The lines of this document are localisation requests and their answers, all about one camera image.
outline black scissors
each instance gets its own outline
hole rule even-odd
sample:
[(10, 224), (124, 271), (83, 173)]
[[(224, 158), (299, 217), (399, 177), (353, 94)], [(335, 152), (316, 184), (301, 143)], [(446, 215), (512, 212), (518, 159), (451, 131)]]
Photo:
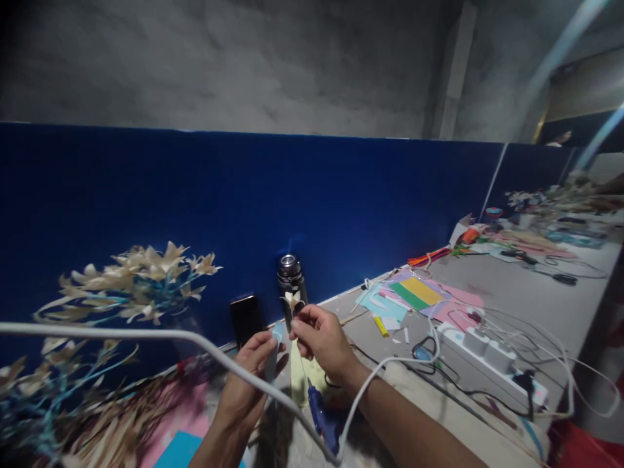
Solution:
[(535, 266), (529, 267), (527, 269), (534, 271), (535, 273), (541, 273), (541, 274), (545, 274), (546, 276), (552, 276), (552, 278), (555, 281), (559, 281), (560, 283), (567, 284), (569, 286), (576, 286), (577, 281), (579, 280), (578, 278), (574, 276), (563, 274), (563, 273), (550, 273), (544, 270), (538, 270), (537, 268), (535, 268)]

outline blue hot glue gun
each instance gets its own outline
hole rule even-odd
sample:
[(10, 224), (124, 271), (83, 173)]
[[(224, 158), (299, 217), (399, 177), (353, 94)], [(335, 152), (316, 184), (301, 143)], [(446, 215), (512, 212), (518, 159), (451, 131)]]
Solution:
[(338, 437), (342, 432), (342, 417), (338, 413), (328, 411), (325, 408), (322, 394), (312, 385), (309, 378), (307, 379), (307, 385), (307, 399), (310, 402), (314, 427), (318, 435), (325, 439), (325, 444), (327, 444), (331, 453), (338, 455)]

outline gray tabletop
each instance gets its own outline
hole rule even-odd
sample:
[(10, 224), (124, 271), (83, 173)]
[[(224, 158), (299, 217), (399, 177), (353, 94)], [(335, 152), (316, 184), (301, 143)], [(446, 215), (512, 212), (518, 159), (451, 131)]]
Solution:
[[(505, 263), (489, 255), (445, 257), (435, 262), (430, 272), (436, 281), (478, 294), (487, 307), (500, 309), (523, 320), (535, 320), (563, 342), (569, 357), (577, 358), (605, 293), (623, 239), (624, 235), (619, 229), (611, 234), (608, 242), (600, 250), (575, 248), (563, 244), (568, 250), (575, 252), (579, 259), (607, 274), (607, 278), (604, 279), (580, 278), (574, 287), (558, 283), (548, 276), (525, 270), (516, 263)], [(581, 266), (562, 264), (560, 268), (576, 274), (595, 274)], [(360, 294), (361, 290), (340, 294), (321, 305), (336, 313), (339, 318), (345, 319), (352, 317), (350, 311)], [(358, 306), (353, 315), (364, 311), (363, 307)], [(500, 316), (495, 312), (489, 312), (487, 318), (507, 330), (517, 329), (531, 334), (536, 333), (529, 325)], [(349, 322), (344, 326), (344, 330), (362, 350), (380, 361), (394, 354), (410, 357), (413, 345), (428, 335), (428, 321), (418, 313), (408, 314), (402, 325), (409, 329), (409, 344), (405, 343), (402, 330), (395, 335), (400, 344), (392, 340), (392, 334), (390, 337), (383, 338), (370, 313), (365, 313)], [(546, 354), (538, 354), (538, 356), (548, 357)], [(365, 357), (360, 356), (360, 359), (368, 366), (374, 366)], [(518, 410), (526, 410), (526, 407), (519, 407), (518, 401), (482, 374), (478, 367), (470, 364), (446, 345), (441, 347), (441, 359), (459, 374), (458, 382), (464, 389), (486, 390), (508, 405)], [(566, 390), (567, 373), (557, 362), (540, 365), (539, 370), (536, 379), (549, 390), (548, 405), (549, 409), (554, 411)], [(288, 392), (289, 382), (290, 373), (289, 369), (286, 369), (276, 383), (278, 387)], [(273, 420), (281, 419), (278, 427), (286, 427), (287, 434), (284, 434), (283, 430), (263, 432), (264, 435), (257, 440), (252, 450), (258, 454), (258, 461), (263, 457), (263, 452), (266, 452), (268, 456), (265, 463), (257, 463), (257, 466), (329, 466), (324, 461), (320, 450), (312, 444), (300, 425), (293, 423), (292, 417), (280, 408), (274, 408), (274, 411), (278, 415)], [(311, 417), (309, 409), (306, 408), (304, 411), (308, 417)], [(536, 422), (543, 429), (547, 429), (551, 419), (542, 418)], [(345, 456), (346, 466), (394, 466), (374, 434), (370, 429), (366, 429), (366, 424), (354, 425), (351, 432), (357, 433), (357, 436), (349, 437), (349, 447)], [(276, 452), (278, 458), (274, 460), (273, 455)]]
[[(574, 287), (554, 281), (549, 276), (526, 270), (518, 263), (505, 263), (489, 255), (444, 257), (432, 264), (430, 272), (438, 282), (478, 294), (487, 307), (500, 309), (523, 320), (534, 320), (561, 340), (569, 357), (577, 358), (618, 260), (623, 239), (623, 233), (618, 229), (611, 234), (608, 242), (600, 250), (562, 244), (569, 251), (576, 253), (578, 259), (607, 274), (607, 278), (603, 279), (579, 278)], [(536, 256), (536, 259), (543, 260), (539, 256)], [(575, 274), (598, 275), (585, 266), (561, 263), (558, 268)], [(345, 318), (359, 294), (360, 292), (356, 291), (338, 296), (323, 306), (336, 312), (339, 317)], [(363, 307), (358, 307), (354, 314), (363, 310)], [(536, 334), (535, 329), (518, 320), (494, 311), (486, 310), (486, 313), (488, 320), (506, 330)], [(409, 344), (405, 343), (401, 330), (395, 336), (401, 344), (394, 343), (392, 335), (383, 338), (369, 314), (346, 324), (344, 330), (349, 338), (377, 360), (393, 354), (410, 357), (413, 345), (427, 336), (429, 327), (427, 319), (420, 314), (406, 316), (402, 324), (409, 328)], [(538, 352), (538, 356), (543, 359), (549, 357), (543, 352)], [(441, 358), (460, 375), (460, 384), (464, 389), (484, 389), (513, 408), (519, 411), (526, 410), (526, 405), (519, 407), (518, 402), (486, 378), (479, 368), (450, 347), (442, 346)], [(540, 365), (539, 370), (541, 372), (537, 373), (536, 379), (549, 390), (548, 406), (554, 411), (566, 389), (567, 373), (557, 362)], [(543, 428), (547, 428), (550, 422), (550, 418), (538, 420)]]

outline smartphone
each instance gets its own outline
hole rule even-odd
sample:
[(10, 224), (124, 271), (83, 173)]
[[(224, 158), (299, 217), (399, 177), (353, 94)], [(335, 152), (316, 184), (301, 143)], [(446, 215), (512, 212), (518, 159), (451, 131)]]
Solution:
[(234, 335), (239, 349), (257, 332), (264, 330), (258, 298), (254, 295), (229, 303), (229, 314), (234, 325)]

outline power strip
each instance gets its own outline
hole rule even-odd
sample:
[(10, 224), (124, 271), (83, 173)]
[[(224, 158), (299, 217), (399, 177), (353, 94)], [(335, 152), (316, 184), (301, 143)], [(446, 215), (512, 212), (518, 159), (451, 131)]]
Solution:
[[(437, 328), (440, 342), (453, 348), (459, 355), (465, 358), (468, 362), (478, 367), (490, 380), (501, 387), (511, 397), (516, 399), (519, 403), (527, 403), (527, 391), (520, 385), (513, 381), (513, 378), (517, 375), (521, 375), (522, 372), (511, 366), (509, 374), (503, 374), (497, 369), (492, 367), (484, 358), (476, 355), (463, 345), (464, 332), (457, 330), (453, 325), (449, 323), (442, 323)], [(535, 408), (545, 406), (548, 401), (548, 389), (540, 384), (537, 380), (533, 380), (533, 386), (535, 391), (533, 392), (533, 404)]]

